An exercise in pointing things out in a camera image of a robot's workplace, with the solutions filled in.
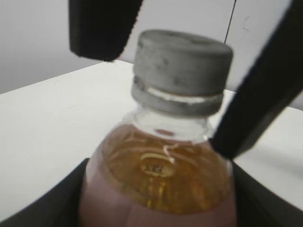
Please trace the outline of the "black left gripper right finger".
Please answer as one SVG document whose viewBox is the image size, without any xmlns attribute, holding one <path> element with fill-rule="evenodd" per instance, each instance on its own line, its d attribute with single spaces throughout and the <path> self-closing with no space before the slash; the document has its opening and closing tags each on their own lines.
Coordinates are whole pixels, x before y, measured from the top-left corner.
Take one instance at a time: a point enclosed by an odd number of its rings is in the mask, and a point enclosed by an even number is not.
<svg viewBox="0 0 303 227">
<path fill-rule="evenodd" d="M 232 162 L 239 227 L 303 227 L 303 211 Z"/>
</svg>

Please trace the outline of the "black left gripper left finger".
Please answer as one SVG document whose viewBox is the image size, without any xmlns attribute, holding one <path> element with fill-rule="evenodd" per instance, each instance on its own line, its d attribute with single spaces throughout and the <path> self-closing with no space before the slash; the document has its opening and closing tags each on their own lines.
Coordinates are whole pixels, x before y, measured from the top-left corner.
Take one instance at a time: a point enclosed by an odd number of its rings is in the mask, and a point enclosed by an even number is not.
<svg viewBox="0 0 303 227">
<path fill-rule="evenodd" d="M 54 188 L 21 211 L 0 222 L 2 227 L 78 227 L 84 159 Z"/>
</svg>

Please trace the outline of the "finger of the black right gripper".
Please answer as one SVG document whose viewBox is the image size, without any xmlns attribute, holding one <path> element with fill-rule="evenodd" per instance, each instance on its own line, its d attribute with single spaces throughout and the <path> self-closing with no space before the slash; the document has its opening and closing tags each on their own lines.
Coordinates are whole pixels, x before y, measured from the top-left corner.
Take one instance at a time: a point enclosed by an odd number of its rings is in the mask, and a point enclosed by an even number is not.
<svg viewBox="0 0 303 227">
<path fill-rule="evenodd" d="M 114 61 L 124 51 L 141 6 L 142 0 L 69 0 L 70 51 Z"/>
<path fill-rule="evenodd" d="M 213 149 L 234 159 L 252 148 L 302 89 L 303 2 L 293 0 L 228 105 Z"/>
</svg>

